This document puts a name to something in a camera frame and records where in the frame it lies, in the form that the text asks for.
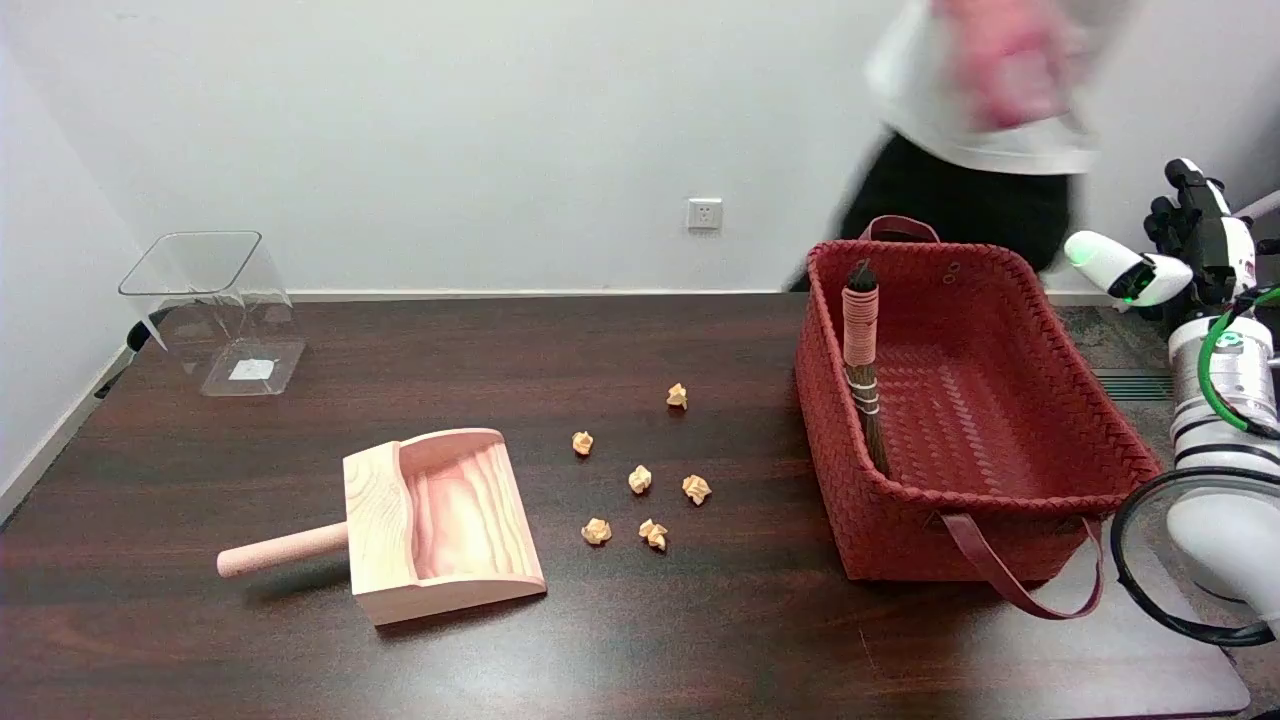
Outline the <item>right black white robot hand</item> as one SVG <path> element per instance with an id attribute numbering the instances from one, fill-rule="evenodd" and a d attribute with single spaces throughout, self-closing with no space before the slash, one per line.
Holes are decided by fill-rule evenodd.
<path id="1" fill-rule="evenodd" d="M 1249 223 L 1230 209 L 1224 183 L 1190 159 L 1172 159 L 1164 177 L 1172 195 L 1149 204 L 1144 247 L 1078 231 L 1062 247 L 1068 263 L 1119 306 L 1147 318 L 1166 305 L 1179 316 L 1188 307 L 1230 304 L 1257 284 Z"/>

